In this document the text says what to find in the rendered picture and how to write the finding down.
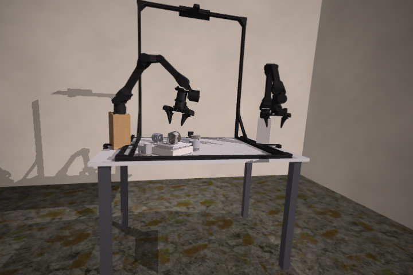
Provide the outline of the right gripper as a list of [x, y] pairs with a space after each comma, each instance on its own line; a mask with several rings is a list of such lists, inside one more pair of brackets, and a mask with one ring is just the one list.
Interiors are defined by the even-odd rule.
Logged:
[[[172, 120], [172, 115], [173, 115], [173, 112], [172, 112], [172, 111], [184, 113], [184, 114], [182, 114], [182, 119], [181, 119], [181, 126], [182, 126], [182, 125], [184, 124], [185, 120], [186, 120], [188, 117], [194, 116], [194, 111], [191, 110], [191, 109], [185, 109], [185, 110], [184, 110], [184, 106], [185, 106], [185, 104], [186, 104], [186, 100], [185, 100], [185, 99], [176, 97], [176, 99], [175, 99], [174, 101], [176, 101], [176, 102], [175, 102], [175, 106], [173, 106], [174, 108], [171, 107], [171, 106], [168, 106], [168, 105], [164, 105], [162, 109], [165, 110], [165, 112], [167, 113], [167, 117], [168, 117], [169, 124], [171, 123], [171, 120]], [[181, 109], [180, 109], [180, 108], [181, 108]], [[181, 110], [181, 111], [180, 111], [180, 110]], [[184, 111], [185, 111], [185, 112], [184, 112]], [[191, 114], [192, 114], [192, 115], [191, 115]]]

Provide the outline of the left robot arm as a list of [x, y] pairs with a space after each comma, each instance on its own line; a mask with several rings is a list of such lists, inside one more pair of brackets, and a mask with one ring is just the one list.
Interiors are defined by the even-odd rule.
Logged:
[[[287, 96], [284, 95], [284, 93], [286, 94], [286, 90], [283, 82], [279, 77], [278, 65], [266, 64], [264, 66], [264, 73], [266, 75], [266, 87], [264, 98], [262, 99], [259, 109], [261, 110], [261, 112], [270, 113], [271, 103], [283, 104], [287, 101]], [[272, 98], [271, 93], [273, 94]], [[265, 110], [263, 108], [270, 108], [270, 110]], [[272, 113], [275, 113], [277, 116], [283, 116], [284, 113], [287, 113], [287, 108], [282, 109], [282, 106], [280, 106], [279, 108], [275, 106]]]

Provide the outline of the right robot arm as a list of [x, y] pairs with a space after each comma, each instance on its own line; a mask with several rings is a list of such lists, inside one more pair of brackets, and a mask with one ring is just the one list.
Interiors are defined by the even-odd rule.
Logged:
[[180, 87], [184, 87], [186, 90], [188, 90], [186, 91], [184, 90], [184, 88], [179, 88], [179, 86], [176, 87], [175, 90], [178, 91], [177, 97], [182, 99], [188, 98], [189, 101], [194, 102], [199, 101], [200, 91], [192, 90], [189, 85], [189, 79], [185, 76], [183, 77], [183, 75], [180, 74], [170, 63], [168, 63], [162, 55], [141, 53], [137, 60], [137, 66], [134, 69], [128, 81], [126, 82], [126, 85], [122, 89], [120, 89], [117, 92], [116, 96], [111, 100], [114, 104], [114, 114], [126, 114], [125, 104], [128, 100], [131, 100], [131, 97], [133, 96], [131, 91], [137, 83], [143, 71], [146, 68], [148, 68], [151, 65], [151, 63], [160, 63], [175, 78], [176, 82], [179, 84]]

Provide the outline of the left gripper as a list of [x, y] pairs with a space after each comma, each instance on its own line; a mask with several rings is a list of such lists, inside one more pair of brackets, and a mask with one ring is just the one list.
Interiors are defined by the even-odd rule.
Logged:
[[[275, 106], [277, 106], [279, 108], [281, 106], [281, 104], [272, 104], [271, 113], [268, 113], [268, 112], [261, 112], [260, 113], [260, 116], [264, 118], [266, 127], [268, 127], [268, 117], [267, 116], [276, 116], [275, 114], [272, 113]], [[280, 128], [282, 128], [284, 122], [288, 119], [288, 117], [291, 117], [291, 113], [287, 113], [287, 114], [283, 115], [283, 117], [281, 118]]]

